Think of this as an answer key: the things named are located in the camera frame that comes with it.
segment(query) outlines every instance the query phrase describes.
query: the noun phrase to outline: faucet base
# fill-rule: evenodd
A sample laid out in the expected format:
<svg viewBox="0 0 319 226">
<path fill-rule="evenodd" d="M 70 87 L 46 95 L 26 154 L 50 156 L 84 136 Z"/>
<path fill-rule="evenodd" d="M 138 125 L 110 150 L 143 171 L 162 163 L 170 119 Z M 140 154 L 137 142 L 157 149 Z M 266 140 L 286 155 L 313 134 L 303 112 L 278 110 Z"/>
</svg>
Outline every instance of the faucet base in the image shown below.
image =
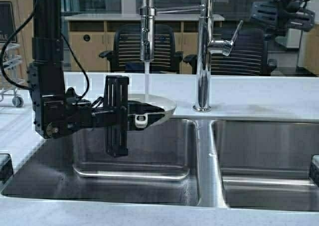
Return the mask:
<svg viewBox="0 0 319 226">
<path fill-rule="evenodd" d="M 211 111 L 211 107 L 210 106 L 208 108 L 200 108 L 200 107 L 196 107 L 196 105 L 194 105 L 193 109 L 195 111 L 197 111 L 197 112 L 202 112 L 202 113 Z"/>
</svg>

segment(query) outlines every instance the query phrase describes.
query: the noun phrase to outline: chair armrest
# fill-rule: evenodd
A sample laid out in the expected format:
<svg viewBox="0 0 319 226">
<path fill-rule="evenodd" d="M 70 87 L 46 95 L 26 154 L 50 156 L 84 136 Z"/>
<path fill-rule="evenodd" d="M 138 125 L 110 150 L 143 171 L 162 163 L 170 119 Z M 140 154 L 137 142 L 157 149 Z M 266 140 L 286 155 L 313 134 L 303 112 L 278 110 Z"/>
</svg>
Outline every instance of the chair armrest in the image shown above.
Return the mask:
<svg viewBox="0 0 319 226">
<path fill-rule="evenodd" d="M 188 55 L 183 59 L 183 62 L 191 65 L 194 60 L 197 60 L 197 55 Z"/>
<path fill-rule="evenodd" d="M 277 68 L 277 60 L 276 59 L 269 59 L 268 60 L 269 73 L 273 72 L 276 68 Z"/>
<path fill-rule="evenodd" d="M 99 54 L 99 57 L 104 59 L 105 57 L 107 59 L 112 59 L 114 57 L 112 50 L 103 51 Z"/>
<path fill-rule="evenodd" d="M 174 57 L 175 57 L 176 61 L 178 61 L 180 63 L 183 60 L 183 54 L 184 54 L 183 51 L 175 52 Z"/>
</svg>

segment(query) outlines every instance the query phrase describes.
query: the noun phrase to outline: faucet handle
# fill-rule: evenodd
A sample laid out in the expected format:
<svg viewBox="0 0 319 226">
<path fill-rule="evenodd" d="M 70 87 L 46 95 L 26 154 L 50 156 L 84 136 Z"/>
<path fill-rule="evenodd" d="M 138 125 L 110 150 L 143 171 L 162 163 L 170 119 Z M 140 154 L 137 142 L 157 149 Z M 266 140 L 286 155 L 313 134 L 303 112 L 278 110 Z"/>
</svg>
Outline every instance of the faucet handle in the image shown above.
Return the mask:
<svg viewBox="0 0 319 226">
<path fill-rule="evenodd" d="M 235 45 L 235 41 L 238 37 L 238 33 L 241 29 L 241 27 L 243 26 L 244 21 L 241 20 L 237 26 L 237 29 L 235 30 L 235 33 L 233 35 L 233 37 L 231 38 L 231 40 L 225 40 L 224 41 L 224 48 L 223 48 L 223 55 L 225 56 L 229 56 L 234 45 Z"/>
</svg>

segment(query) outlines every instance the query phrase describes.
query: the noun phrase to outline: white plate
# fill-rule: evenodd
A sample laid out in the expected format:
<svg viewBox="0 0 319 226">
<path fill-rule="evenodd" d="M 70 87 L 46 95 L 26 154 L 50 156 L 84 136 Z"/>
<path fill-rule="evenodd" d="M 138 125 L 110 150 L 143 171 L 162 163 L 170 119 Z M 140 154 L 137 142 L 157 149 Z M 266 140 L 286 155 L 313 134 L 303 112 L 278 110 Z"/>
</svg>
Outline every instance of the white plate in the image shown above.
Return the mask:
<svg viewBox="0 0 319 226">
<path fill-rule="evenodd" d="M 138 101 L 141 103 L 147 103 L 149 105 L 160 107 L 164 110 L 165 116 L 160 120 L 156 121 L 152 124 L 159 125 L 169 120 L 177 107 L 175 101 L 167 99 L 165 97 L 156 96 L 156 95 L 145 95 L 145 94 L 129 94 L 128 100 Z"/>
</svg>

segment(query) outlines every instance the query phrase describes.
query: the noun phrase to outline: robotic arm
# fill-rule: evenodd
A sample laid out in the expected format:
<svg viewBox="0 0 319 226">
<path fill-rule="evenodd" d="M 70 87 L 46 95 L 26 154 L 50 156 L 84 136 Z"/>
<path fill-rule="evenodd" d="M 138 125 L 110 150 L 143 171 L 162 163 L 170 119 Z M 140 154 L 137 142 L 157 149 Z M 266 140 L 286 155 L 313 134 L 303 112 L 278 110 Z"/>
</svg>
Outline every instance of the robotic arm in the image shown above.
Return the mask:
<svg viewBox="0 0 319 226">
<path fill-rule="evenodd" d="M 251 22 L 261 25 L 266 34 L 284 36 L 287 30 L 310 31 L 315 25 L 315 13 L 305 8 L 310 0 L 273 0 L 254 2 Z"/>
<path fill-rule="evenodd" d="M 83 99 L 84 94 L 77 95 L 73 88 L 65 91 L 61 0 L 33 1 L 34 62 L 27 71 L 28 87 L 21 88 L 30 92 L 35 111 L 35 130 L 48 139 L 70 135 L 84 128 L 106 127 L 107 153 L 113 157 L 128 155 L 127 131 L 141 130 L 136 120 L 145 114 L 164 110 L 146 103 L 129 101 L 129 78 L 126 76 L 107 76 L 104 97 L 99 97 L 93 103 Z M 164 113 L 150 114 L 146 127 L 163 116 Z"/>
</svg>

